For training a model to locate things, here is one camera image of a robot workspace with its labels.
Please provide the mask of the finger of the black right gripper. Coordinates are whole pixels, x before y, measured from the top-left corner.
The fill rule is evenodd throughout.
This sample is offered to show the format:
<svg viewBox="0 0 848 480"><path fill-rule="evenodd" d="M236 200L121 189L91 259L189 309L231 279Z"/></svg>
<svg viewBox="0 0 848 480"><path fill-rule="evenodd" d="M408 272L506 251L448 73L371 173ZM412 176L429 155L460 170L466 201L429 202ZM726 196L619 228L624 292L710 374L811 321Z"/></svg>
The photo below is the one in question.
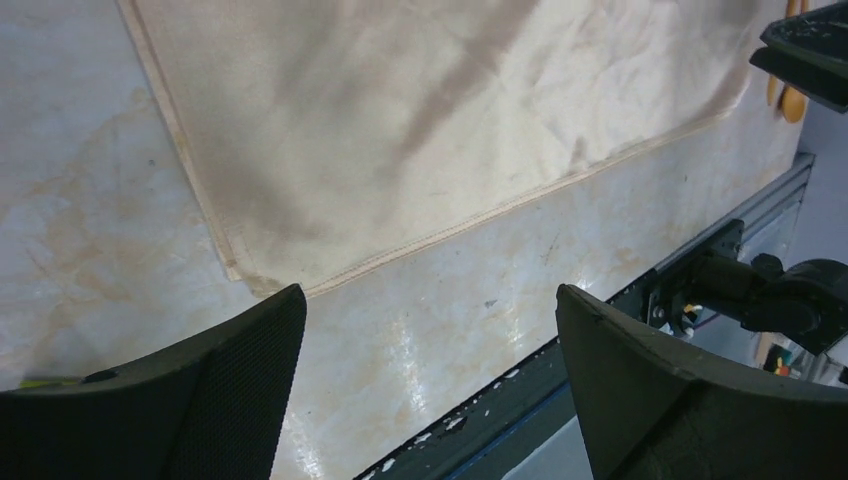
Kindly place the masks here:
<svg viewBox="0 0 848 480"><path fill-rule="evenodd" d="M839 114L847 112L847 3L813 8L770 23L749 63Z"/></svg>

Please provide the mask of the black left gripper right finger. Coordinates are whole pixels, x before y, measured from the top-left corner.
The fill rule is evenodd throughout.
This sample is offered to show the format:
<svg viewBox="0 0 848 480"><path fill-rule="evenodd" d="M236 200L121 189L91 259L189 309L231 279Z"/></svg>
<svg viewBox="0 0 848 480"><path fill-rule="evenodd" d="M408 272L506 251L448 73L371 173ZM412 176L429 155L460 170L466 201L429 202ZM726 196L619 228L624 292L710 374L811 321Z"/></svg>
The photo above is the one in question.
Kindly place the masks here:
<svg viewBox="0 0 848 480"><path fill-rule="evenodd" d="M597 479L843 479L847 393L728 360L573 285L556 322Z"/></svg>

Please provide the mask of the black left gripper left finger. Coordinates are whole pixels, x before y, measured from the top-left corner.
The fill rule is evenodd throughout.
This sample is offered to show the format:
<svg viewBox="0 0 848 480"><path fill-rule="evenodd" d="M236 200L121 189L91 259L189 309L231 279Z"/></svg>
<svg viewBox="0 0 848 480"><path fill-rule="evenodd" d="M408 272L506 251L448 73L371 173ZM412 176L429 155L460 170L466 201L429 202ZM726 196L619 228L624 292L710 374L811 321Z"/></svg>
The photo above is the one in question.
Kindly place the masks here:
<svg viewBox="0 0 848 480"><path fill-rule="evenodd" d="M2 477L268 478L306 319L293 284L137 360L3 392Z"/></svg>

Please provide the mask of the orange cloth napkin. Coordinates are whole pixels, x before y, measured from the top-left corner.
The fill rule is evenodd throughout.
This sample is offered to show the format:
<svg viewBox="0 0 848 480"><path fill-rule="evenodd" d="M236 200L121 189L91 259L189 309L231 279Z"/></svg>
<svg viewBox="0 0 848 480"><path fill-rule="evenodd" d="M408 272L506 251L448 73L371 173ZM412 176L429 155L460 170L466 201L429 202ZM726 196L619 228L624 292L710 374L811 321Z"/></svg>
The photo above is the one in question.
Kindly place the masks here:
<svg viewBox="0 0 848 480"><path fill-rule="evenodd" d="M780 1L123 1L226 276L334 289L728 117Z"/></svg>

